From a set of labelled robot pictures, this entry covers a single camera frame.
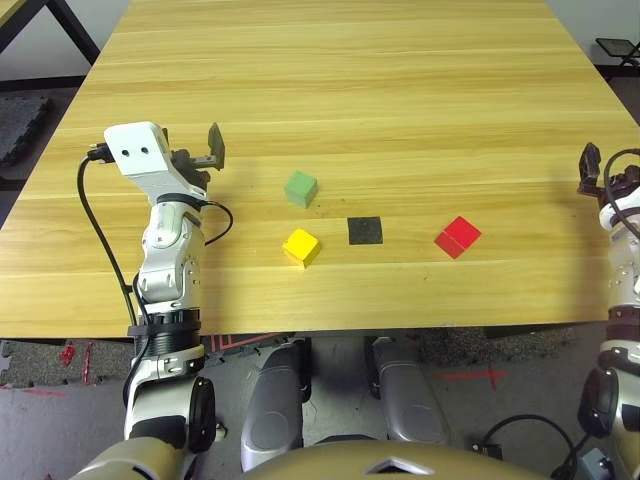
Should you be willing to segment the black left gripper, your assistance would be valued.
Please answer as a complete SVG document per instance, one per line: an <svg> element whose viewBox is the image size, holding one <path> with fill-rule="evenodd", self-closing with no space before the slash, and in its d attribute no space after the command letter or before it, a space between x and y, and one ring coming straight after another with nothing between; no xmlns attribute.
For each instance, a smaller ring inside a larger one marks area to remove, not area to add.
<svg viewBox="0 0 640 480"><path fill-rule="evenodd" d="M225 143L219 125L214 122L208 132L208 146L210 155L191 157L186 149L171 152L171 163L174 168L193 186L202 190L207 189L211 176L206 168L218 171L224 168Z"/></svg>

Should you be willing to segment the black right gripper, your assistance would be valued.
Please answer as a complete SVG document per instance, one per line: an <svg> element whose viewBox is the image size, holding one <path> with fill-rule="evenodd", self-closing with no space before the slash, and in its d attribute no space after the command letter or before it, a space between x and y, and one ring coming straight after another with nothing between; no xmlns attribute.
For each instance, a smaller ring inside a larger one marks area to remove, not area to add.
<svg viewBox="0 0 640 480"><path fill-rule="evenodd" d="M578 169L580 181L578 193L581 195L599 195L600 187L597 185L600 175L600 151L598 147L588 142L580 156ZM615 174L607 179L606 185L612 198L618 205L621 199L633 193L639 187L640 168L637 165L628 165L623 173Z"/></svg>

